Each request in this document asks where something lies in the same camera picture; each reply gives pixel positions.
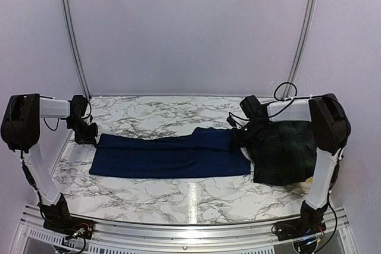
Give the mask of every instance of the gray marble veining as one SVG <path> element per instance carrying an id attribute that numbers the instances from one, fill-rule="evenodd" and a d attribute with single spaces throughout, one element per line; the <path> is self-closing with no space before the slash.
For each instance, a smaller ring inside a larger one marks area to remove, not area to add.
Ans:
<path id="1" fill-rule="evenodd" d="M 93 98 L 100 133 L 154 139 L 191 134 L 196 127 L 230 128 L 229 111 L 243 116 L 241 98 Z M 70 211 L 119 221 L 215 224 L 283 217 L 299 212 L 309 184 L 274 187 L 252 174 L 174 180 L 100 177 L 89 174 L 95 148 L 69 141 L 53 179 Z"/>

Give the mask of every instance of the curved metal frame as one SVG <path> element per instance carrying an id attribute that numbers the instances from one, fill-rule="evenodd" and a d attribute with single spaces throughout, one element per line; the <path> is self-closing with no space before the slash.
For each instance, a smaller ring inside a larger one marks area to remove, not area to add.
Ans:
<path id="1" fill-rule="evenodd" d="M 85 71 L 83 69 L 83 65 L 82 65 L 82 61 L 81 61 L 81 57 L 80 57 L 79 49 L 77 45 L 76 34 L 74 32 L 73 21 L 71 19 L 69 0 L 61 0 L 61 3 L 64 10 L 64 18 L 65 18 L 67 34 L 68 34 L 68 38 L 70 42 L 71 53 L 73 54 L 74 64 L 76 65 L 79 83 L 81 85 L 83 94 L 87 98 L 90 98 L 91 94 L 90 94 L 88 83 L 86 81 Z"/>
<path id="2" fill-rule="evenodd" d="M 305 42 L 307 40 L 308 32 L 310 31 L 314 10 L 315 10 L 316 0 L 308 0 L 307 7 L 305 9 L 304 21 L 302 30 L 299 37 L 298 46 L 295 51 L 295 56 L 293 58 L 293 63 L 290 71 L 290 75 L 288 77 L 289 82 L 293 83 L 296 79 L 296 75 L 298 73 L 300 63 L 303 56 L 303 50 L 305 46 Z M 288 85 L 283 92 L 283 99 L 290 95 L 291 86 Z"/>
<path id="3" fill-rule="evenodd" d="M 80 85 L 82 87 L 83 94 L 87 98 L 90 98 L 91 94 L 90 94 L 88 83 L 86 81 L 85 71 L 83 69 L 83 65 L 81 62 L 79 49 L 78 49 L 78 45 L 77 45 L 77 40 L 76 40 L 76 35 L 74 33 L 74 27 L 73 27 L 73 22 L 71 19 L 69 1 L 68 0 L 61 0 L 61 2 L 62 2 L 63 10 L 64 10 L 64 17 L 65 17 L 67 33 L 68 33 L 68 37 L 69 37 L 69 41 L 70 41 L 71 52 L 73 54 L 74 63 L 76 65 L 76 70 L 77 70 L 79 82 L 80 82 Z M 299 37 L 298 46 L 297 46 L 296 51 L 295 51 L 295 56 L 293 58 L 291 71 L 290 71 L 290 74 L 288 77 L 288 81 L 290 81 L 292 83 L 296 79 L 296 74 L 298 72 L 298 69 L 299 69 L 299 66 L 301 63 L 301 58 L 302 58 L 305 42 L 307 40 L 308 32 L 310 30 L 310 26 L 312 23 L 315 3 L 316 3 L 316 0 L 308 0 L 307 1 L 307 7 L 305 10 L 302 30 L 301 30 L 301 34 Z M 291 87 L 290 86 L 286 87 L 285 91 L 283 92 L 283 98 L 289 96 L 290 92 L 291 92 Z"/>
<path id="4" fill-rule="evenodd" d="M 338 230 L 341 231 L 348 228 L 349 223 L 344 209 L 338 208 L 336 213 L 339 221 Z M 88 241 L 89 249 L 86 253 L 102 253 L 99 250 L 108 247 L 119 248 L 117 249 L 119 251 L 122 249 L 128 250 L 126 251 L 127 253 L 137 254 L 187 252 L 218 254 L 255 253 L 255 249 L 263 249 L 278 244 L 288 244 L 304 239 L 305 237 L 280 242 L 277 236 L 270 231 L 275 222 L 297 217 L 297 215 L 293 215 L 279 219 L 217 225 L 140 224 L 94 218 L 93 237 Z M 331 233 L 335 227 L 335 216 L 331 211 L 327 211 L 324 219 L 327 225 L 326 233 Z M 20 224 L 24 227 L 32 227 L 43 231 L 46 234 L 53 233 L 42 227 L 43 219 L 37 206 L 26 206 Z M 22 248 L 23 242 L 21 240 L 27 236 L 26 234 L 22 235 L 24 231 L 18 231 L 13 249 Z M 55 236 L 56 239 L 64 237 L 63 234 L 59 233 L 55 233 Z"/>

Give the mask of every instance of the metal edge strip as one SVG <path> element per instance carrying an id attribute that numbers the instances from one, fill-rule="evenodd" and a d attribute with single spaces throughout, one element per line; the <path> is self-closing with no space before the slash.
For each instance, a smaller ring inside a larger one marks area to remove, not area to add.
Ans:
<path id="1" fill-rule="evenodd" d="M 336 209 L 339 229 L 348 226 L 343 208 Z M 265 247 L 279 242 L 271 233 L 276 221 L 296 218 L 297 215 L 279 219 L 267 219 L 254 222 L 221 225 L 158 225 L 131 222 L 109 221 L 92 218 L 95 221 L 93 244 L 128 247 L 142 251 L 182 252 L 187 245 L 187 252 L 241 251 L 250 247 Z M 327 233 L 332 232 L 335 217 L 326 212 L 324 217 Z M 36 206 L 27 205 L 22 222 L 32 227 L 42 227 L 43 219 Z"/>
<path id="2" fill-rule="evenodd" d="M 112 98 L 112 97 L 117 97 L 117 96 L 127 96 L 127 97 L 143 97 L 143 96 L 162 96 L 162 97 L 169 97 L 169 96 L 184 96 L 184 97 L 214 97 L 214 98 L 244 98 L 246 97 L 247 95 L 249 94 L 248 93 L 244 93 L 244 94 L 236 94 L 236 95 L 212 95 L 212 94 L 199 94 L 199 93 L 196 93 L 196 94 L 191 94 L 191 95 L 188 95 L 188 94 L 185 94 L 185 93 L 174 93 L 174 94 L 171 94 L 171 93 L 165 93 L 165 94 L 159 94 L 159 93 L 92 93 L 91 97 L 92 98 Z M 257 98 L 272 98 L 272 95 L 255 95 Z"/>
<path id="3" fill-rule="evenodd" d="M 358 254 L 357 245 L 354 240 L 354 235 L 350 227 L 339 230 L 341 235 L 342 244 L 347 254 Z"/>
<path id="4" fill-rule="evenodd" d="M 19 254 L 22 253 L 22 250 L 26 244 L 26 233 L 28 226 L 24 224 L 19 224 L 16 229 L 15 236 L 13 238 L 13 242 L 10 249 L 10 254 Z"/>
<path id="5" fill-rule="evenodd" d="M 62 234 L 58 233 L 52 233 L 51 231 L 48 231 L 42 227 L 35 227 L 35 226 L 28 226 L 28 237 L 31 237 L 33 239 L 37 239 L 40 241 L 43 241 L 45 243 L 51 243 L 59 247 L 64 247 L 67 250 L 72 250 L 69 247 L 62 246 L 61 241 L 64 238 Z M 153 254 L 153 253 L 159 253 L 157 252 L 158 248 L 155 249 L 155 252 L 152 251 L 152 248 L 150 247 L 149 250 L 145 249 L 132 249 L 128 244 L 122 244 L 122 243 L 115 243 L 115 242 L 105 242 L 105 241 L 99 241 L 99 240 L 87 240 L 88 249 L 84 251 L 84 253 L 108 253 L 108 254 Z M 242 251 L 245 252 L 245 254 L 270 254 L 274 253 L 274 245 L 269 246 L 261 246 L 261 247 L 253 247 L 253 245 L 250 245 L 249 248 L 242 249 L 242 250 L 228 250 L 223 252 L 216 252 L 216 249 L 206 249 L 203 248 L 202 250 L 200 248 L 195 248 L 194 244 L 192 243 L 185 243 L 185 244 L 178 244 L 176 248 L 172 249 L 171 252 L 163 252 L 160 251 L 160 253 L 206 253 L 206 252 L 212 252 L 213 254 L 242 254 Z"/>
<path id="6" fill-rule="evenodd" d="M 296 75 L 298 73 L 298 70 L 300 68 L 302 56 L 303 56 L 303 51 L 305 47 L 305 43 L 307 40 L 308 32 L 310 31 L 312 19 L 313 19 L 313 14 L 315 10 L 315 5 L 316 5 L 316 0 L 308 0 L 307 1 L 307 6 L 305 9 L 305 15 L 304 15 L 304 20 L 303 20 L 303 25 L 301 29 L 301 34 L 299 37 L 299 42 L 298 46 L 295 51 L 295 56 L 293 58 L 293 63 L 291 67 L 291 71 L 288 77 L 288 81 L 293 83 L 296 79 Z M 289 96 L 291 93 L 291 86 L 288 85 L 285 88 L 285 91 L 283 92 L 283 99 Z"/>
<path id="7" fill-rule="evenodd" d="M 88 83 L 86 80 L 85 71 L 83 69 L 82 61 L 80 58 L 79 49 L 78 49 L 77 40 L 76 40 L 76 35 L 74 33 L 74 26 L 73 26 L 73 21 L 72 21 L 72 17 L 71 17 L 69 1 L 68 0 L 61 0 L 61 4 L 63 7 L 65 26 L 66 26 L 66 30 L 67 30 L 67 34 L 68 34 L 71 53 L 73 54 L 74 64 L 76 66 L 76 71 L 77 71 L 79 83 L 81 85 L 83 94 L 87 98 L 90 98 L 91 94 L 90 94 L 89 86 L 88 86 Z"/>

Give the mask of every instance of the green plaid fabric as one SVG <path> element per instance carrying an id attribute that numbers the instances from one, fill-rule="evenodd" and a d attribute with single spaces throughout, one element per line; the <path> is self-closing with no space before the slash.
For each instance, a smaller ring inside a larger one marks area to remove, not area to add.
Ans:
<path id="1" fill-rule="evenodd" d="M 314 174 L 316 146 L 309 122 L 270 123 L 266 134 L 248 144 L 255 163 L 254 182 L 284 186 Z"/>

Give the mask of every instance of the black motor joint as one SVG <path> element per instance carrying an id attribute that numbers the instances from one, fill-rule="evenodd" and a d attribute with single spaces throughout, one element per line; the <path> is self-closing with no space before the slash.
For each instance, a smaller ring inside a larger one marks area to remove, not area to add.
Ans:
<path id="1" fill-rule="evenodd" d="M 77 144 L 96 144 L 95 137 L 98 135 L 96 123 L 89 125 L 83 118 L 86 113 L 89 101 L 82 95 L 74 95 L 70 101 L 70 116 L 66 119 L 68 129 L 74 130 L 74 140 Z"/>
<path id="2" fill-rule="evenodd" d="M 227 118 L 227 122 L 233 127 L 232 141 L 230 143 L 231 149 L 245 147 L 257 135 L 266 132 L 266 126 L 269 122 L 267 113 L 268 104 L 261 104 L 254 95 L 245 97 L 239 105 L 246 117 L 249 118 L 249 121 L 242 128 L 237 128 L 233 117 L 229 116 Z"/>

